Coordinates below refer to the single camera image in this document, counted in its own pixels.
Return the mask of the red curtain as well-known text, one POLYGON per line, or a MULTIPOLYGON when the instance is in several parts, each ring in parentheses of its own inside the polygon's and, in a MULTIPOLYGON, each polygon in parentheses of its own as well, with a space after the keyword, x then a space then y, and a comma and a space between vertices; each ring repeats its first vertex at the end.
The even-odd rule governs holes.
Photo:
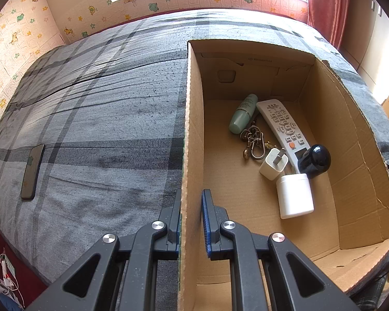
POLYGON ((339 48, 350 0, 308 0, 308 24, 339 48))

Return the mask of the metal keychain with strap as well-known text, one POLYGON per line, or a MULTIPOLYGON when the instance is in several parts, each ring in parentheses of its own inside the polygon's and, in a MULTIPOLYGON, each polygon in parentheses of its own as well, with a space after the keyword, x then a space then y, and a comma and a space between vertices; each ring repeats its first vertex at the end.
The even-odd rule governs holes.
POLYGON ((257 127, 255 121, 252 121, 248 127, 241 131, 240 138, 247 144, 242 153, 245 160, 261 161, 269 151, 277 147, 270 141, 265 141, 264 137, 264 132, 257 127))

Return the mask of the teal cosmetic tube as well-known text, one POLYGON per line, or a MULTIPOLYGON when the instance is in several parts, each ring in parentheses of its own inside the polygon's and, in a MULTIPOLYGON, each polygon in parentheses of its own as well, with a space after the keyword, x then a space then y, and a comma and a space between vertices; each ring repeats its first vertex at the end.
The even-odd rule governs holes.
POLYGON ((249 94, 235 110, 229 123, 229 130, 233 134, 239 135, 251 120, 258 102, 257 95, 249 94))

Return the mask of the black round-top bottle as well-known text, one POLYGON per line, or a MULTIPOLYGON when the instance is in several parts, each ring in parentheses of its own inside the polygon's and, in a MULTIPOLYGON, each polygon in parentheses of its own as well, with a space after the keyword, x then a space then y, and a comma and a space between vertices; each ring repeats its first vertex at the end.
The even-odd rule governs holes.
POLYGON ((327 172, 330 166, 330 152, 321 144, 311 146, 298 160, 299 172, 306 174, 309 179, 327 172))

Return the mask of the grey plaid bed blanket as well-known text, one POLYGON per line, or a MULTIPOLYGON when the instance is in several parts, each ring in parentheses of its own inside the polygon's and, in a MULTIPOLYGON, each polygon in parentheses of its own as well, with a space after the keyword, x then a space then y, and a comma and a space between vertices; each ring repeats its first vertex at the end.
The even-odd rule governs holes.
MULTIPOLYGON (((187 45, 211 39, 283 46, 327 61, 389 158, 383 109, 338 50, 304 23, 205 9, 107 29, 37 59, 0 120, 0 232, 43 281, 53 283, 104 232, 135 232, 182 189, 187 45), (26 162, 39 144, 35 197, 22 200, 26 162)), ((179 268, 162 268, 162 310, 179 310, 179 268)))

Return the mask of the brown cardboard box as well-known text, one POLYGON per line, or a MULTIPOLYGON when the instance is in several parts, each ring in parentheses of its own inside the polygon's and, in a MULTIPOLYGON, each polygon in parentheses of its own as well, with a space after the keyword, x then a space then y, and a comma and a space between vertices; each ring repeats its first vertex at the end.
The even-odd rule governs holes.
POLYGON ((182 183, 179 310, 230 310, 230 267, 205 252, 201 193, 250 231, 281 232, 338 287, 355 294, 389 253, 389 174, 372 127, 327 61, 292 48, 239 40, 191 40, 182 183), (276 185, 247 161, 229 131, 249 95, 280 100, 330 169, 310 181, 313 213, 283 220, 276 185))

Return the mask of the white remote control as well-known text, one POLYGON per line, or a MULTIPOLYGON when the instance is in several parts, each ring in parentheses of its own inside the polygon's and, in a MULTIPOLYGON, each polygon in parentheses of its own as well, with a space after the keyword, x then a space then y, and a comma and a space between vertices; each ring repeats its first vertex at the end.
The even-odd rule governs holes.
POLYGON ((279 100, 272 99, 257 102, 256 108, 266 120, 278 142, 285 149, 293 172, 300 173, 298 160, 310 148, 310 145, 298 124, 279 100))

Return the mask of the small white plug adapter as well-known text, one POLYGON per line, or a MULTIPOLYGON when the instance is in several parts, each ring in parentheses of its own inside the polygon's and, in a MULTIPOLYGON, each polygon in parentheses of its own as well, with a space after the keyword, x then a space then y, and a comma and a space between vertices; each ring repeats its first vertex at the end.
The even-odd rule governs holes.
POLYGON ((262 162, 259 172, 268 180, 275 180, 284 171, 289 160, 284 148, 273 148, 262 162))

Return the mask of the large white charger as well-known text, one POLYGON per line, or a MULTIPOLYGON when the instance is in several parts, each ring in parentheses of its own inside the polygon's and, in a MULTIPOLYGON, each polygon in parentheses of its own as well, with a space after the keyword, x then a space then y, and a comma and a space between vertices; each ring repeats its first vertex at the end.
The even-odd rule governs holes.
POLYGON ((277 180, 276 187, 283 220, 313 213, 313 196, 305 173, 283 175, 277 180))

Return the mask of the beige wardrobe cabinet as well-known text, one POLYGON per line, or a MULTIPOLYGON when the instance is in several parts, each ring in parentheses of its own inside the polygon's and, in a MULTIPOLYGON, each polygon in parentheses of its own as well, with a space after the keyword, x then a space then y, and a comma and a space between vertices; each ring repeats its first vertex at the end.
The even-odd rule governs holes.
POLYGON ((349 0, 339 50, 389 118, 389 17, 376 0, 349 0))

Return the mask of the black smartphone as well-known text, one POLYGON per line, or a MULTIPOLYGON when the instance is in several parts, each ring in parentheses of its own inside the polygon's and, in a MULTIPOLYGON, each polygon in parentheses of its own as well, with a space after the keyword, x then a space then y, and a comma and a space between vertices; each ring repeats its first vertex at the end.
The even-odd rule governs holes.
POLYGON ((44 144, 39 144, 32 148, 29 153, 20 192, 22 200, 32 200, 35 197, 36 184, 44 150, 44 144))

